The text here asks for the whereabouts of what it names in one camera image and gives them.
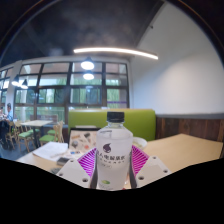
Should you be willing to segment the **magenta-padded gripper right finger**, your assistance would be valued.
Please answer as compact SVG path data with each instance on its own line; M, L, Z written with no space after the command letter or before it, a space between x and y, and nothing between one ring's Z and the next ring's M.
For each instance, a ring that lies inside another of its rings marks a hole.
M157 156L149 156L136 146L132 146L130 159L130 185L132 188L140 188L157 181L171 171Z

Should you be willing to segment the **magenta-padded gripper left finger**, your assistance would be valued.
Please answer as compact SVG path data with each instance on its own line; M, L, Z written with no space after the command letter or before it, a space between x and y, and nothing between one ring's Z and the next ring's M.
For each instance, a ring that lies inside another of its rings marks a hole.
M79 159L70 159L57 173L57 176L83 188L97 187L95 168L96 149L93 148Z

